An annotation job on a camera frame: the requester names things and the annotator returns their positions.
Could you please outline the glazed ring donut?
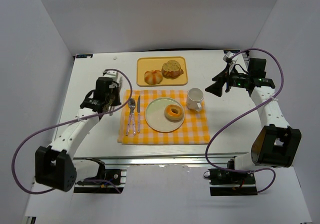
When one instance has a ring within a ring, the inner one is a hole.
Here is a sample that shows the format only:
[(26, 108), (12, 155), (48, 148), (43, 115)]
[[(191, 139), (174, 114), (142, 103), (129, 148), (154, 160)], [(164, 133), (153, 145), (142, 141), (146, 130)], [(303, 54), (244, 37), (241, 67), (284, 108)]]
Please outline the glazed ring donut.
[(183, 110), (178, 105), (168, 105), (164, 110), (164, 115), (171, 121), (179, 121), (183, 118)]

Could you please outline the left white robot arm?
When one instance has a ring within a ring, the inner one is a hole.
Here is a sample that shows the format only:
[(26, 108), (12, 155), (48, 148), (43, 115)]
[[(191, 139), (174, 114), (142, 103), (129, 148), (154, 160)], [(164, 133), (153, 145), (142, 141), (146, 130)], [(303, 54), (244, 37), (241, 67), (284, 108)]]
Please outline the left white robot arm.
[(97, 159), (74, 160), (76, 150), (90, 130), (106, 112), (121, 104), (122, 79), (116, 71), (107, 71), (84, 98), (76, 116), (48, 147), (39, 147), (35, 153), (35, 180), (37, 183), (68, 192), (76, 182), (104, 180), (106, 169)]

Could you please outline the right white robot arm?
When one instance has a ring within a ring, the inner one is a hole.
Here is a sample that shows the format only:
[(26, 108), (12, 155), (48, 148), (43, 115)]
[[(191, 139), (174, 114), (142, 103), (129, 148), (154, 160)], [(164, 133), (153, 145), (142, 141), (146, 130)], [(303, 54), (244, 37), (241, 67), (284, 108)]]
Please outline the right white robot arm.
[(242, 73), (236, 70), (236, 59), (225, 56), (225, 69), (213, 78), (214, 83), (205, 89), (218, 97), (223, 87), (229, 92), (231, 87), (245, 89), (254, 102), (260, 118), (261, 131), (255, 139), (250, 152), (233, 157), (227, 163), (227, 170), (250, 172), (260, 166), (288, 168), (292, 165), (300, 144), (302, 134), (285, 119), (278, 100), (275, 84), (266, 78), (267, 61), (260, 58), (249, 60)]

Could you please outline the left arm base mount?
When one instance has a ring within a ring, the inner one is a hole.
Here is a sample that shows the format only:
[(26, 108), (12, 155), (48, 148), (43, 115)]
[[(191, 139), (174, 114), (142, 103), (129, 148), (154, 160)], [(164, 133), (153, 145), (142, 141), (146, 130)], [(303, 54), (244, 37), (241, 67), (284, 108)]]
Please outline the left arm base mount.
[(95, 177), (77, 181), (73, 192), (76, 194), (121, 194), (126, 183), (126, 169), (99, 168)]

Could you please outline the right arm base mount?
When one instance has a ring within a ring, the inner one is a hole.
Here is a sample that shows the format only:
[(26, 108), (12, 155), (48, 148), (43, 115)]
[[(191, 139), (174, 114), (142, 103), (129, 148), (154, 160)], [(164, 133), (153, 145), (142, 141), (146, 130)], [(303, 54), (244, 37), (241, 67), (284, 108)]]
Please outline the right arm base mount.
[(256, 196), (258, 194), (254, 174), (209, 169), (205, 178), (209, 180), (212, 197)]

